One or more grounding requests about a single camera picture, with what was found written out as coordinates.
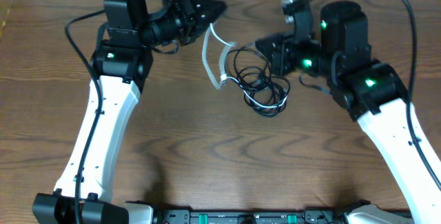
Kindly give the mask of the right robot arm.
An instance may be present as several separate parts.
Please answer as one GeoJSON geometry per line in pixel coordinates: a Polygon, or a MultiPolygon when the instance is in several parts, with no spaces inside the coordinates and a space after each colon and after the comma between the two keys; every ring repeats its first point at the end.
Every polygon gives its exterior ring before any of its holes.
{"type": "Polygon", "coordinates": [[[324,77],[334,101],[380,151],[409,206],[409,222],[439,223],[440,159],[397,72],[371,56],[362,8],[352,1],[327,4],[320,11],[320,40],[307,0],[286,0],[283,12],[294,29],[255,42],[272,72],[324,77]]]}

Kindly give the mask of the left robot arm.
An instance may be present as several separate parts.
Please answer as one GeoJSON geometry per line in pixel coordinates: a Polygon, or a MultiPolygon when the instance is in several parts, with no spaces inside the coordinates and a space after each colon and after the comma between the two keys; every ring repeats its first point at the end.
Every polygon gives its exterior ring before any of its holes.
{"type": "Polygon", "coordinates": [[[107,20],[98,30],[90,93],[74,149],[51,194],[36,195],[39,223],[161,223],[140,201],[112,203],[116,161],[130,116],[139,102],[154,53],[207,35],[226,11],[221,0],[104,0],[107,20]]]}

